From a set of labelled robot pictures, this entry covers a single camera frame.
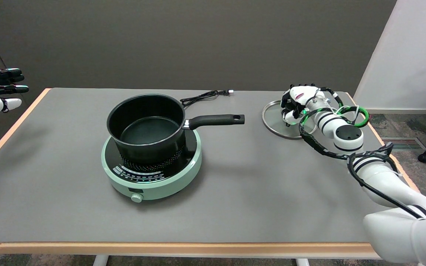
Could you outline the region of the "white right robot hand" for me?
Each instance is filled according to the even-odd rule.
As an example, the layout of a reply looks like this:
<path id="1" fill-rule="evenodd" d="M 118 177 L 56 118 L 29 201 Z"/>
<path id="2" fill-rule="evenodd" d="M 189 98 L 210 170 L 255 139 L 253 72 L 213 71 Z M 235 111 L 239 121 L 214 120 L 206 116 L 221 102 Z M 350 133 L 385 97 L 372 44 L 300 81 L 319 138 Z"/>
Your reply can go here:
<path id="1" fill-rule="evenodd" d="M 282 120 L 287 127 L 299 123 L 302 117 L 309 112 L 309 108 L 306 105 L 313 98 L 325 99 L 324 93 L 314 84 L 291 85 L 284 92 L 280 101 L 280 107 L 282 108 Z"/>

